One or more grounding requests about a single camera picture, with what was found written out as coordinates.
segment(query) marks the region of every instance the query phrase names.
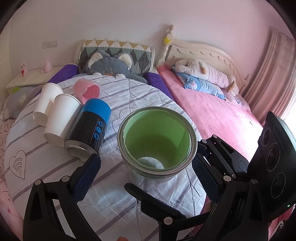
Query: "curtain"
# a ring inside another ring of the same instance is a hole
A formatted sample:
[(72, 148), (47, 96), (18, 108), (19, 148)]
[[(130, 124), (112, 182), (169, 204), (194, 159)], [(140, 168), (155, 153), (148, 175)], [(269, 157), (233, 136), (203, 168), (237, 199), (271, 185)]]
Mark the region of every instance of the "curtain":
[(295, 41), (272, 30), (263, 64), (244, 95), (262, 125), (269, 111), (284, 118), (295, 102), (295, 57)]

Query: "wall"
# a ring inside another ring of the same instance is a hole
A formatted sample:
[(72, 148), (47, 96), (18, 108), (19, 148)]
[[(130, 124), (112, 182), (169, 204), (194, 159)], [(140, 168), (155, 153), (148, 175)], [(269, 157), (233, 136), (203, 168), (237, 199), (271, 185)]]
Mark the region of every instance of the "wall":
[[(41, 68), (47, 56), (53, 65), (72, 62), (84, 38), (139, 42), (155, 47), (157, 56), (169, 24), (179, 39), (227, 52), (244, 76), (256, 74), (270, 26), (291, 37), (265, 0), (28, 0), (12, 19), (12, 75), (23, 62), (29, 69)], [(57, 38), (57, 48), (42, 49), (43, 41)]]
[(12, 80), (10, 60), (9, 60), (9, 37), (11, 21), (5, 26), (0, 35), (0, 109), (8, 97), (5, 86)]

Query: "bed frame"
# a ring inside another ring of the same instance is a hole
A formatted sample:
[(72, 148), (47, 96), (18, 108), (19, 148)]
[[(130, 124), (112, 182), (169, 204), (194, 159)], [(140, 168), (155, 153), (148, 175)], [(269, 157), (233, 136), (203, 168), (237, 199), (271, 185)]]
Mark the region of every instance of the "bed frame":
[(250, 75), (244, 79), (238, 70), (238, 65), (227, 53), (205, 43), (176, 39), (172, 34), (173, 30), (174, 26), (170, 25), (163, 40), (163, 48), (156, 60), (156, 68), (163, 65), (172, 66), (178, 60), (184, 58), (198, 58), (225, 74), (233, 75), (236, 78), (239, 93), (244, 92), (250, 81)]

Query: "bedpost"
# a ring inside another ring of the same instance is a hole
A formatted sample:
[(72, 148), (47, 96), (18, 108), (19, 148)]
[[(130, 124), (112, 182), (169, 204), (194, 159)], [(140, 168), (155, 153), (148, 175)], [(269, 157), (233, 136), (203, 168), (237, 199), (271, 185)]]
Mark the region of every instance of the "bedpost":
[(162, 46), (161, 52), (159, 54), (159, 57), (156, 61), (156, 65), (155, 65), (156, 68), (163, 66), (165, 63), (165, 57), (168, 52), (168, 48), (174, 38), (174, 36), (172, 34), (172, 31), (174, 30), (174, 28), (175, 28), (174, 25), (170, 25), (169, 29), (168, 29), (168, 33), (165, 36), (165, 38), (163, 39), (163, 46)]
[(251, 76), (248, 74), (247, 77), (245, 78), (245, 80), (246, 80), (246, 84), (244, 84), (244, 85), (241, 87), (241, 89), (240, 89), (240, 91), (239, 91), (239, 94), (240, 94), (240, 95), (243, 94), (244, 90), (245, 90), (246, 87), (248, 86), (248, 84), (249, 84), (249, 82), (250, 82), (250, 80), (251, 80)]

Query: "metal can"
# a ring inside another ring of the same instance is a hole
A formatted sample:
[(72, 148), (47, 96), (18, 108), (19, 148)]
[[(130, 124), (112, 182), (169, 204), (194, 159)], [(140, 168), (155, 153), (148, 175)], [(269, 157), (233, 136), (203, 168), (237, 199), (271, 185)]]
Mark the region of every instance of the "metal can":
[(118, 147), (132, 171), (152, 179), (169, 178), (191, 163), (197, 151), (197, 137), (188, 120), (176, 111), (144, 107), (123, 120)]
[(67, 140), (66, 151), (72, 157), (86, 161), (91, 154), (99, 154), (111, 109), (100, 99), (90, 99), (83, 106)]

